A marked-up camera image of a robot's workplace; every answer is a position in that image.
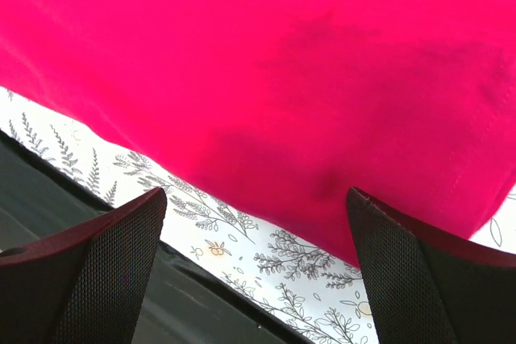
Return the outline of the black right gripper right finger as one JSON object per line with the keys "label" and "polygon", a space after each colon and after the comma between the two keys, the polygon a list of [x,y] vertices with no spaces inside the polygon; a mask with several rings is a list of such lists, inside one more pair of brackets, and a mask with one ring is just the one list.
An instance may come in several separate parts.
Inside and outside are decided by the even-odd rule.
{"label": "black right gripper right finger", "polygon": [[380,343],[513,343],[515,256],[353,188],[346,209]]}

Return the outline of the magenta red t-shirt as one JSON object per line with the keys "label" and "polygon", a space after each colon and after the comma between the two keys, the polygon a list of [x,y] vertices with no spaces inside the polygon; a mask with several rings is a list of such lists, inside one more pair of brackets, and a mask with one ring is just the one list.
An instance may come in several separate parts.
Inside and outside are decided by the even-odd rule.
{"label": "magenta red t-shirt", "polygon": [[515,0],[1,0],[1,84],[349,263],[352,187],[469,238],[515,183]]}

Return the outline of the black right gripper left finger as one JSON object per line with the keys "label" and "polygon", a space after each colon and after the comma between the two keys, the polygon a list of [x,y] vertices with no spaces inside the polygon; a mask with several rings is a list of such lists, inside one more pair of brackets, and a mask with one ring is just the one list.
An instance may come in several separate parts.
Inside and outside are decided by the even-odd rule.
{"label": "black right gripper left finger", "polygon": [[130,343],[167,199],[153,189],[1,254],[3,343]]}

